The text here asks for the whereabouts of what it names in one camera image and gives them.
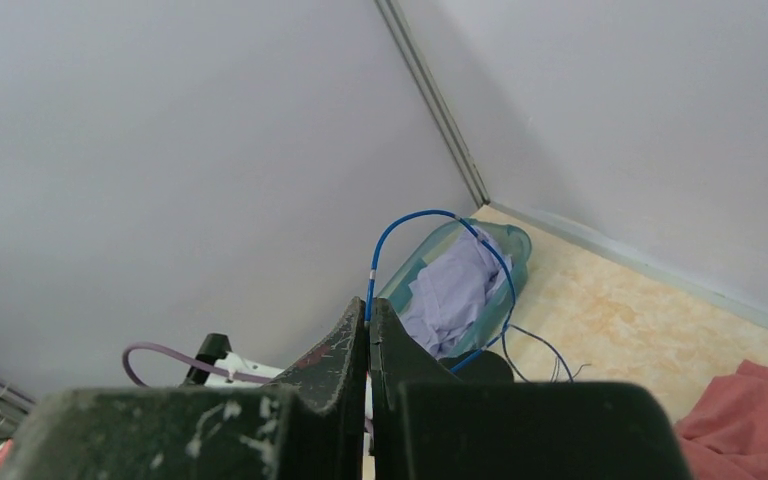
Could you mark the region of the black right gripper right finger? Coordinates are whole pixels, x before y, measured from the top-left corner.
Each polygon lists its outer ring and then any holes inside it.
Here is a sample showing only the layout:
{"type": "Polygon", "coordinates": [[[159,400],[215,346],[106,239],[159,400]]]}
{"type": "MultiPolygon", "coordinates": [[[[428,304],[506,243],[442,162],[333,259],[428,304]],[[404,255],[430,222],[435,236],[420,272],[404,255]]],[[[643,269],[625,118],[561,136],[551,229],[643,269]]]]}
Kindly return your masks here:
{"type": "Polygon", "coordinates": [[[369,333],[370,396],[375,411],[396,411],[407,395],[410,411],[451,410],[462,382],[406,332],[386,299],[371,304],[369,333]]]}

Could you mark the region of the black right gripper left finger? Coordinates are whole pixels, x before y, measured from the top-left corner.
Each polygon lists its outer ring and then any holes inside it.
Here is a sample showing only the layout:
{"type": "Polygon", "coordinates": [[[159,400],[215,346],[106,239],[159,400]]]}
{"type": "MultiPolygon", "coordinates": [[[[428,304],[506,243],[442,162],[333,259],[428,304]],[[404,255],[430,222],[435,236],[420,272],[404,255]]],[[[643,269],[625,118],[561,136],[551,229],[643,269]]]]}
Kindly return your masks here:
{"type": "Polygon", "coordinates": [[[362,408],[367,372],[365,302],[352,298],[333,329],[294,364],[265,384],[287,388],[315,412],[362,408]]]}

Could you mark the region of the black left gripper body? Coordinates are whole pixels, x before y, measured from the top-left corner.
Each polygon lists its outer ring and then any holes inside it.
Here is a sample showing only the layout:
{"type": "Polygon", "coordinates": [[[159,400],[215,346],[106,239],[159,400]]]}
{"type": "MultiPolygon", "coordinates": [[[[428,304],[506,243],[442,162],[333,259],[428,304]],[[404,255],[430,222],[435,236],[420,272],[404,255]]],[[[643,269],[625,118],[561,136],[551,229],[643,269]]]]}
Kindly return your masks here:
{"type": "Polygon", "coordinates": [[[507,361],[492,351],[482,352],[453,375],[462,383],[514,382],[514,374],[507,361]]]}

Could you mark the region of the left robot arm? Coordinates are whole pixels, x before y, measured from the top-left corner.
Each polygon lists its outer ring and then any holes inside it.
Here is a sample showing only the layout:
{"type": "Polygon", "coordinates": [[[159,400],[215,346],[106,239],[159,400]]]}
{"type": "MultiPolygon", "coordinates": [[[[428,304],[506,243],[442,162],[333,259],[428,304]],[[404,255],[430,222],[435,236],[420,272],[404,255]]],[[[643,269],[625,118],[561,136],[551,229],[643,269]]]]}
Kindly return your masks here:
{"type": "MultiPolygon", "coordinates": [[[[439,363],[465,382],[507,383],[514,380],[508,362],[494,352],[481,353],[455,370],[471,354],[467,352],[454,358],[445,357],[439,363]]],[[[186,385],[257,387],[283,372],[282,368],[258,363],[234,353],[229,337],[219,333],[208,334],[194,357],[178,354],[176,359],[189,367],[184,380],[186,385]]]]}

